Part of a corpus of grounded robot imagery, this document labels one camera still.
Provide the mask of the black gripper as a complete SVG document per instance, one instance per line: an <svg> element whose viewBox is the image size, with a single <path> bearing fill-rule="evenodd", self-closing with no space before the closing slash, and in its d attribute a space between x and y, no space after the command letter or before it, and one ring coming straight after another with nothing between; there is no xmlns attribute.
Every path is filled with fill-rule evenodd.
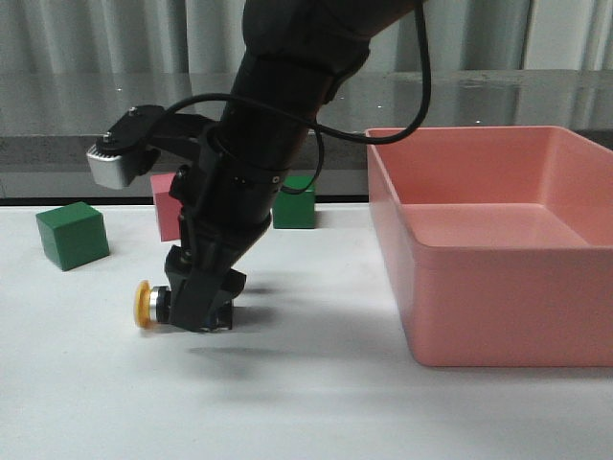
<svg viewBox="0 0 613 460"><path fill-rule="evenodd" d="M181 243L165 262L169 321L191 332L221 325L219 310L243 291L246 275L231 268L270 223L288 174L288 124L280 120L170 120L191 168L171 193L182 205Z"/></svg>

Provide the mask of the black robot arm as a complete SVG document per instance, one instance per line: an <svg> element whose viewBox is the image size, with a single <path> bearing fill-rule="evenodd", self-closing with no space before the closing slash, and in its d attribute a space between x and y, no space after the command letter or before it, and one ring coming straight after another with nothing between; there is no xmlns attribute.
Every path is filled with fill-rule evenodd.
<svg viewBox="0 0 613 460"><path fill-rule="evenodd" d="M165 262L170 291L161 311L170 324L194 332L219 324L245 284L235 262L267 230L307 134L325 133L319 109L362 67L372 38L407 13L420 47L420 125L431 95L422 2L246 3L245 55L224 112L202 131L197 158L170 188L182 205L181 242Z"/></svg>

